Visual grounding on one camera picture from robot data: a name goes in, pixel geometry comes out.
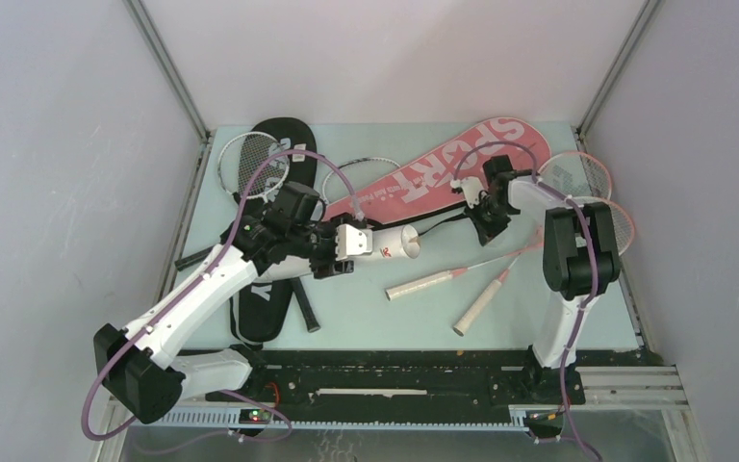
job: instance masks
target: white cable tray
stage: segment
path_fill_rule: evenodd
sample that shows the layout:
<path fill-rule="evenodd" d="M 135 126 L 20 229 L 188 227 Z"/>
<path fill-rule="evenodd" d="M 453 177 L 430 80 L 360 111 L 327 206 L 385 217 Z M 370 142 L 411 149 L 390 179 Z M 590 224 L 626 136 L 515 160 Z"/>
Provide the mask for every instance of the white cable tray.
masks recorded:
<path fill-rule="evenodd" d="M 240 407 L 178 407 L 148 426 L 189 428 L 262 428 L 265 425 L 239 423 Z M 511 423 L 350 423 L 350 422 L 293 422 L 298 430 L 356 429 L 356 430 L 451 430 L 451 431 L 525 431 L 524 411 L 511 411 Z M 268 428 L 284 428 L 282 422 L 273 422 Z"/>

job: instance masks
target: racket handle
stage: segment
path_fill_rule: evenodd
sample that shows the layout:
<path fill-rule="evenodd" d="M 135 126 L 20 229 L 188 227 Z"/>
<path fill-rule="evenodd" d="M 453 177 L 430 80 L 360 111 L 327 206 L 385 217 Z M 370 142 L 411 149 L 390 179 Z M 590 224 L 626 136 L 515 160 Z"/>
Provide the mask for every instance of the racket handle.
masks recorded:
<path fill-rule="evenodd" d="M 480 316 L 480 313 L 482 313 L 483 310 L 486 309 L 486 307 L 489 305 L 489 302 L 492 301 L 492 298 L 494 298 L 497 294 L 497 291 L 499 291 L 500 287 L 502 287 L 502 283 L 499 281 L 499 279 L 495 279 L 489 284 L 489 287 L 487 287 L 486 290 L 483 291 L 482 294 L 480 294 L 477 300 L 474 301 L 471 307 L 466 310 L 466 313 L 463 314 L 463 318 L 461 318 L 457 323 L 454 324 L 452 330 L 454 330 L 455 334 L 461 337 L 466 335 L 466 332 L 469 331 L 469 327 L 471 327 L 471 324 L 474 322 L 474 320 L 477 319 L 478 316 Z"/>
<path fill-rule="evenodd" d="M 307 331 L 312 334 L 321 329 L 319 320 L 316 319 L 316 314 L 313 313 L 313 306 L 310 304 L 310 299 L 307 297 L 304 286 L 301 284 L 301 279 L 297 277 L 291 279 L 291 287 L 293 287 L 293 294 L 295 295 L 296 301 L 298 301 L 298 307 L 301 308 L 301 316 L 307 325 Z"/>
<path fill-rule="evenodd" d="M 460 269 L 447 269 L 445 271 L 436 272 L 434 274 L 422 277 L 421 279 L 416 279 L 412 282 L 407 282 L 406 284 L 391 287 L 385 291 L 387 293 L 387 299 L 394 300 L 399 296 L 421 291 L 423 289 L 426 289 L 427 287 L 432 287 L 442 282 L 446 282 L 449 279 L 454 278 L 454 276 L 462 274 L 463 272 L 464 271 Z"/>

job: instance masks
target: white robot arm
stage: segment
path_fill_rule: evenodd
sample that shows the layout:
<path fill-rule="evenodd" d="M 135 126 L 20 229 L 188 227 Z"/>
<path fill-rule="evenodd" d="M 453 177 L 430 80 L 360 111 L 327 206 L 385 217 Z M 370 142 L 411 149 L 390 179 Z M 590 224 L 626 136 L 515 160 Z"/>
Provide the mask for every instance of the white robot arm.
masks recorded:
<path fill-rule="evenodd" d="M 251 366 L 238 352 L 225 349 L 178 356 L 197 327 L 268 268 L 304 261 L 321 278 L 352 272 L 353 260 L 372 258 L 376 253 L 373 232 L 362 221 L 351 216 L 310 221 L 317 200 L 312 189 L 293 182 L 284 185 L 263 214 L 243 221 L 233 245 L 227 249 L 215 245 L 198 268 L 156 306 L 121 330 L 109 324 L 101 328 L 94 336 L 99 371 L 121 347 L 129 347 L 103 380 L 104 387 L 144 424 L 159 420 L 179 399 L 240 389 Z M 380 231 L 376 237 L 389 231 Z M 289 256 L 297 258 L 287 261 Z"/>
<path fill-rule="evenodd" d="M 504 230 L 509 216 L 515 214 L 528 215 L 545 227 L 543 273 L 551 294 L 543 326 L 531 350 L 540 368 L 568 367 L 576 361 L 575 345 L 581 332 L 575 330 L 577 312 L 583 310 L 580 322 L 584 323 L 607 284 L 619 276 L 610 210 L 603 204 L 582 204 L 596 248 L 599 289 L 597 296 L 580 308 L 590 295 L 593 272 L 573 206 L 535 183 L 529 172 L 514 171 L 507 157 L 495 157 L 488 163 L 488 190 L 477 178 L 456 180 L 452 186 L 462 190 L 467 199 L 467 213 L 482 244 Z M 576 338 L 563 365 L 563 353 L 574 332 Z"/>

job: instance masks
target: white tube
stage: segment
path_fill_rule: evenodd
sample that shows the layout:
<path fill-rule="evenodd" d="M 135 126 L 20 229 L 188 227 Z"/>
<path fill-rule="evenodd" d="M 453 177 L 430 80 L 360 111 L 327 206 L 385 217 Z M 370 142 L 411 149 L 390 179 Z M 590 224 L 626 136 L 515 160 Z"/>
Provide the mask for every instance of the white tube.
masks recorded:
<path fill-rule="evenodd" d="M 356 262 L 374 262 L 393 258 L 418 258 L 420 238 L 418 230 L 405 224 L 382 231 L 372 231 L 372 253 L 355 257 Z"/>
<path fill-rule="evenodd" d="M 306 258 L 291 256 L 278 265 L 270 265 L 270 268 L 256 278 L 256 282 L 271 282 L 282 279 L 291 279 L 305 274 L 310 274 L 311 272 L 310 261 Z"/>
<path fill-rule="evenodd" d="M 486 290 L 483 291 L 482 294 L 480 294 L 477 300 L 474 301 L 471 307 L 466 310 L 466 313 L 463 314 L 463 317 L 456 324 L 454 324 L 452 330 L 454 330 L 455 334 L 461 337 L 466 335 L 466 332 L 469 331 L 469 327 L 471 327 L 471 324 L 474 322 L 474 320 L 477 319 L 478 316 L 480 316 L 480 313 L 482 313 L 483 310 L 485 310 L 486 307 L 489 306 L 489 302 L 491 302 L 492 298 L 495 297 L 500 287 L 502 287 L 502 283 L 499 282 L 499 279 L 495 279 L 489 284 L 489 287 L 487 287 Z"/>
<path fill-rule="evenodd" d="M 432 287 L 436 284 L 448 281 L 454 276 L 455 275 L 453 274 L 452 270 L 447 269 L 445 271 L 436 272 L 434 274 L 422 277 L 421 279 L 416 279 L 412 282 L 407 282 L 406 284 L 391 287 L 385 291 L 387 293 L 387 299 L 394 300 L 399 296 L 411 294 L 413 292 L 426 289 L 427 287 Z"/>

